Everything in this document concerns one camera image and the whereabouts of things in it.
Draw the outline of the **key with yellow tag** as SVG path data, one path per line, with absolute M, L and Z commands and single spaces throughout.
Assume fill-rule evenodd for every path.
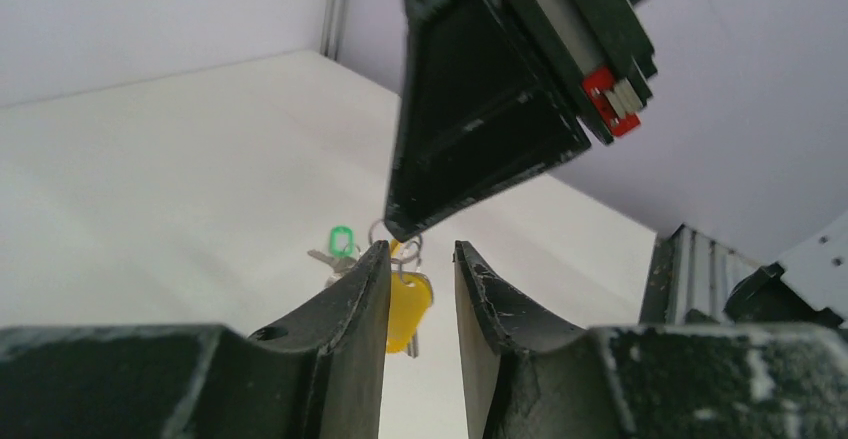
M 423 289 L 402 289 L 390 276 L 390 307 L 387 325 L 386 353 L 419 356 L 418 327 L 434 303 L 432 284 Z

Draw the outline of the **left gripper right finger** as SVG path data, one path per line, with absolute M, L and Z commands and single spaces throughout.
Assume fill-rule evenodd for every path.
M 454 249 L 472 438 L 843 438 L 847 333 L 757 270 L 721 324 L 579 328 Z

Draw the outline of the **large keyring with yellow grip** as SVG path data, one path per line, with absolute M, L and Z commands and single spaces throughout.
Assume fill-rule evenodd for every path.
M 422 275 L 423 237 L 414 236 L 408 240 L 398 240 L 391 237 L 382 219 L 371 222 L 366 231 L 367 251 L 377 242 L 388 244 L 389 272 L 391 279 L 400 284 L 402 289 L 423 289 L 429 286 L 429 279 Z

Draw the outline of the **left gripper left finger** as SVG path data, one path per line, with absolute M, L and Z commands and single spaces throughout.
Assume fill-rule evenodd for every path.
M 219 324 L 1 333 L 5 438 L 374 438 L 390 253 L 243 336 Z

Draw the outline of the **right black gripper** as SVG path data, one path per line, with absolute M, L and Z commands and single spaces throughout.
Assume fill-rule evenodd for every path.
M 384 222 L 406 241 L 640 124 L 657 74 L 643 0 L 403 0 Z

